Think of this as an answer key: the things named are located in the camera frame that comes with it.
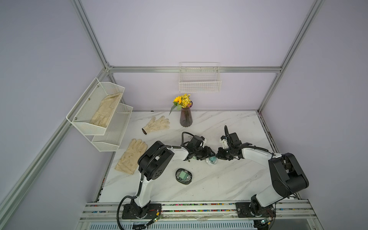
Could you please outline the clear plastic pouch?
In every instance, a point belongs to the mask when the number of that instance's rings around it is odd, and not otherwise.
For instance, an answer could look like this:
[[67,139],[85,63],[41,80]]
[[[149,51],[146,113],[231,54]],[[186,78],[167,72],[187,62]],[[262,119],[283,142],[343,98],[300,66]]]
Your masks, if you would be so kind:
[[217,164],[218,159],[215,156],[206,159],[208,165],[213,166]]

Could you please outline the teal wall charger plug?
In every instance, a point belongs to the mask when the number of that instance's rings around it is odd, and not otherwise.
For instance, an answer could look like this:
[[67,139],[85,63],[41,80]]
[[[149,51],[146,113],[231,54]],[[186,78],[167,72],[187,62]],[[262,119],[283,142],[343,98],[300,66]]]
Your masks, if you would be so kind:
[[211,164],[216,164],[217,163],[217,158],[215,156],[208,158],[208,160]]

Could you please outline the light green usb charger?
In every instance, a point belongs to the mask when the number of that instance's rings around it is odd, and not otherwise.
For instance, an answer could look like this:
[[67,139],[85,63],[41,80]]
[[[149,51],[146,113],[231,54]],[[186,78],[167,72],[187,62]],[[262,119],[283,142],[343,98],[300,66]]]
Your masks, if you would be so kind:
[[186,173],[186,172],[184,172],[184,171],[181,171],[180,173],[179,173],[179,179],[180,180],[182,180],[182,181],[185,181],[185,180],[187,180],[188,179],[188,176],[189,176],[189,174],[188,173]]

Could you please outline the clear pouch with black zipper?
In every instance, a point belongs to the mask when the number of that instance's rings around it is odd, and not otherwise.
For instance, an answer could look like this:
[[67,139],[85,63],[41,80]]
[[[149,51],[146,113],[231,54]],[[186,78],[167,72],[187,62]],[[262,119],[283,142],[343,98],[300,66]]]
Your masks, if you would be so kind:
[[193,176],[192,173],[188,170],[179,168],[175,173],[175,178],[179,183],[183,185],[188,185],[192,182]]

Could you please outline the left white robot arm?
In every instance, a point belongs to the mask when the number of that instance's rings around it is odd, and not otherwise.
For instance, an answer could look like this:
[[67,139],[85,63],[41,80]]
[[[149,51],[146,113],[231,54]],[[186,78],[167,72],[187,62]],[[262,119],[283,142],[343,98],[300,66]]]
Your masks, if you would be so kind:
[[158,221],[162,215],[162,204],[151,203],[151,191],[153,181],[163,174],[169,163],[176,160],[188,161],[192,158],[203,161],[214,156],[215,152],[206,146],[206,139],[203,136],[189,132],[182,132],[179,146],[165,145],[161,141],[156,141],[138,160],[140,183],[136,195],[123,197],[118,205],[116,213],[118,228],[122,230],[121,220],[129,217],[150,219],[149,222],[134,227],[134,230],[144,230]]

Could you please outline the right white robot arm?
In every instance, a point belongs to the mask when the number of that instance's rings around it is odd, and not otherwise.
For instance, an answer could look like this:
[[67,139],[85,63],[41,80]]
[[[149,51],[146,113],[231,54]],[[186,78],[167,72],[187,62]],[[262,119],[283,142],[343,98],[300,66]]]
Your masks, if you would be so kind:
[[251,198],[249,209],[253,215],[309,187],[309,181],[294,154],[272,153],[251,143],[242,143],[236,133],[226,133],[220,142],[222,147],[216,154],[218,159],[245,159],[269,169],[271,185]]

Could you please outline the dark ribbed glass vase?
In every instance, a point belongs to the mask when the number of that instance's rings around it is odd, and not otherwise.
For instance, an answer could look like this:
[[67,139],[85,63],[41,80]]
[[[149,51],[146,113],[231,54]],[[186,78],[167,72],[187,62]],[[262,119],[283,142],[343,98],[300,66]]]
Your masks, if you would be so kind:
[[180,115],[180,124],[183,127],[189,127],[193,123],[191,108],[182,108]]

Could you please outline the cream knit work glove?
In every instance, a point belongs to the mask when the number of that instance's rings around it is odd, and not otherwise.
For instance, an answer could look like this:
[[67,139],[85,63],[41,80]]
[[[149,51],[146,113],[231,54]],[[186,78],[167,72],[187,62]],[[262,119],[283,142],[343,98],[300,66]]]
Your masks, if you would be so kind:
[[160,118],[156,119],[153,117],[148,124],[142,128],[142,132],[147,135],[151,132],[166,130],[170,128],[170,121],[165,116],[161,116]]

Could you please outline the yellow flower bouquet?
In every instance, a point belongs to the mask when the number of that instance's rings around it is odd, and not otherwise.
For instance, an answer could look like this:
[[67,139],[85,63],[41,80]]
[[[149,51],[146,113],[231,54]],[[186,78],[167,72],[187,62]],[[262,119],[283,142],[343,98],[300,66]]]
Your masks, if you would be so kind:
[[184,94],[176,97],[173,100],[173,106],[170,109],[170,113],[174,110],[181,110],[183,108],[191,108],[193,106],[193,102],[190,99],[190,94]]

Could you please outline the yellow leather work glove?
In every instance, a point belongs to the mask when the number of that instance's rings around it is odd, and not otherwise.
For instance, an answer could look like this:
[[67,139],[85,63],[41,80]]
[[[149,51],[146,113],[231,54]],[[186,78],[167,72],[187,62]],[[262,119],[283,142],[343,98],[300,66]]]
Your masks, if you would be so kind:
[[145,153],[148,145],[141,139],[132,139],[127,150],[119,159],[115,170],[133,175],[138,167],[139,158]]

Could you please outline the lower white mesh shelf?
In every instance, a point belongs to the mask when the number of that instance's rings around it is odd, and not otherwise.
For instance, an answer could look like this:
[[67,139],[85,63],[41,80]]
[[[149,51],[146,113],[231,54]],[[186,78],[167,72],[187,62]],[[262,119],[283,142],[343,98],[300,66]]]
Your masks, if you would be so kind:
[[117,151],[119,149],[132,111],[132,106],[118,104],[105,134],[94,136],[90,141],[99,152]]

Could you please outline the white mesh shelf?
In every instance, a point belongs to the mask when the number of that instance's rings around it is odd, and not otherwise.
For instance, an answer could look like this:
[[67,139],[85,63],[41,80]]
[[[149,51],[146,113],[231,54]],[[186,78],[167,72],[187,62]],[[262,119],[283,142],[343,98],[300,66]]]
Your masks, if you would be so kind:
[[[90,84],[90,88],[85,91],[86,97],[80,98],[80,101],[67,114],[66,119],[84,136],[104,135],[124,91],[123,86],[95,79]],[[112,106],[105,112],[104,122],[99,125],[97,114],[102,113],[101,105],[104,99],[110,99]]]
[[105,134],[94,136],[90,141],[99,152],[117,151],[119,149],[132,111],[132,106],[118,104]]

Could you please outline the beige glove in shelf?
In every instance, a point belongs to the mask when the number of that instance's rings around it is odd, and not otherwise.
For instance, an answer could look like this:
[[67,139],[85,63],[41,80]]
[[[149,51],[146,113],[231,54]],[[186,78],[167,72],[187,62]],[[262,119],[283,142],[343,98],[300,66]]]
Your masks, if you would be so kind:
[[107,128],[113,112],[120,101],[121,96],[122,93],[118,93],[111,94],[105,97],[101,101],[97,111],[90,120],[90,124]]

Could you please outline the upper white mesh shelf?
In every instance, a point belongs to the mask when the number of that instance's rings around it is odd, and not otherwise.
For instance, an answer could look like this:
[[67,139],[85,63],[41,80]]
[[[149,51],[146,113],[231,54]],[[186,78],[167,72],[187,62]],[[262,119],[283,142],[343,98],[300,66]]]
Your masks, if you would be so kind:
[[[90,84],[90,88],[85,91],[86,97],[80,98],[80,101],[67,114],[66,119],[84,136],[104,135],[124,91],[123,86],[95,79]],[[112,106],[105,112],[104,122],[99,125],[97,114],[102,113],[101,105],[104,99],[110,99]]]

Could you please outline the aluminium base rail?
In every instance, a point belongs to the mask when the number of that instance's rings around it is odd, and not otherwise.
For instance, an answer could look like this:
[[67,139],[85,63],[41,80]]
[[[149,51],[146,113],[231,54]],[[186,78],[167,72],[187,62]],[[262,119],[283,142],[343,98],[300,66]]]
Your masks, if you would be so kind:
[[[87,203],[80,222],[113,221],[117,217],[117,202]],[[315,219],[317,215],[308,200],[282,200],[273,205],[276,219]],[[229,220],[238,219],[235,201],[163,202],[162,220]]]

